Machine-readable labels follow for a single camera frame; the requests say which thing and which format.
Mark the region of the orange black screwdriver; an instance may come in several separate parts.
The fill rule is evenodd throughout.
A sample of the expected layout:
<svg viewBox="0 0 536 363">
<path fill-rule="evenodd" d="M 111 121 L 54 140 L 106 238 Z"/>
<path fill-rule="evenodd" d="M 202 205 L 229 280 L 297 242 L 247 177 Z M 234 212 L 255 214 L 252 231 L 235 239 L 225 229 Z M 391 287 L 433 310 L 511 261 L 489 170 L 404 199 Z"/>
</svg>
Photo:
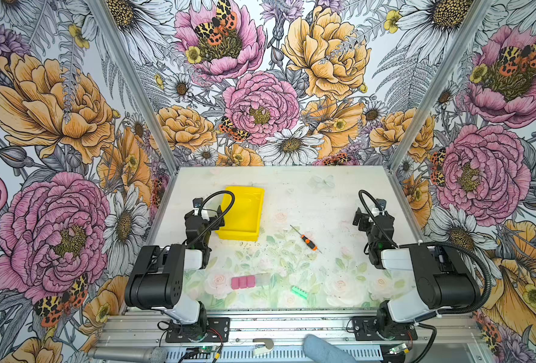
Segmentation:
<svg viewBox="0 0 536 363">
<path fill-rule="evenodd" d="M 309 239 L 305 234 L 302 234 L 296 227 L 294 227 L 293 225 L 291 225 L 291 228 L 296 231 L 296 233 L 299 234 L 301 240 L 307 245 L 308 248 L 310 248 L 312 251 L 316 251 L 316 252 L 319 252 L 319 248 L 317 247 L 317 245 L 314 243 L 313 240 Z"/>
</svg>

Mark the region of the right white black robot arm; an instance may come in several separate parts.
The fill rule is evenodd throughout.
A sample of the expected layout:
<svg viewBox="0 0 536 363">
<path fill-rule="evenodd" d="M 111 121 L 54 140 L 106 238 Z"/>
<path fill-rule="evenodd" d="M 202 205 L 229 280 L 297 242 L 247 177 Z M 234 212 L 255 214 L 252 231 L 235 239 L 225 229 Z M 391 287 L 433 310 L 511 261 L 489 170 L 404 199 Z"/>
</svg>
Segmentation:
<svg viewBox="0 0 536 363">
<path fill-rule="evenodd" d="M 488 299 L 490 279 L 479 287 L 464 257 L 476 254 L 448 243 L 397 245 L 392 237 L 395 219 L 384 201 L 356 210 L 353 225 L 366 234 L 364 253 L 376 269 L 411 272 L 414 287 L 398 298 L 382 302 L 373 317 L 352 321 L 358 340 L 405 339 L 416 335 L 420 323 L 441 315 L 466 314 Z"/>
</svg>

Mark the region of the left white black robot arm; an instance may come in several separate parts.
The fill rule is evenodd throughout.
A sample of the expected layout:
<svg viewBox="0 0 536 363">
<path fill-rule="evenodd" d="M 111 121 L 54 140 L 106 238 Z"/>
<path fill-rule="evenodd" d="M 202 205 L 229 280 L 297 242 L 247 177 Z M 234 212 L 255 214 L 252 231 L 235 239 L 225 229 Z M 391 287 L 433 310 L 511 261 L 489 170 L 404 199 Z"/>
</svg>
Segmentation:
<svg viewBox="0 0 536 363">
<path fill-rule="evenodd" d="M 224 227 L 225 217 L 236 198 L 228 191 L 195 198 L 192 211 L 184 216 L 186 239 L 166 247 L 142 247 L 124 291 L 128 307 L 168 316 L 180 327 L 207 330 L 207 311 L 202 302 L 183 293 L 186 271 L 207 268 L 212 252 L 213 231 Z"/>
</svg>

